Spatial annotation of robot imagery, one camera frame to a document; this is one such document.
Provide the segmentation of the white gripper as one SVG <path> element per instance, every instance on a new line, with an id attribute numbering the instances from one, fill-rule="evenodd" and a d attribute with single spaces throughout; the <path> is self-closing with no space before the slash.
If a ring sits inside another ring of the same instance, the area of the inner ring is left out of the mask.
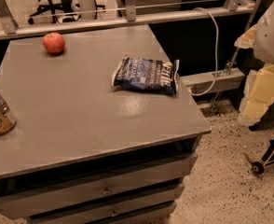
<path id="1" fill-rule="evenodd" d="M 255 125 L 274 104 L 274 1 L 256 24 L 253 54 L 266 64 L 246 78 L 238 116 L 243 126 Z"/>

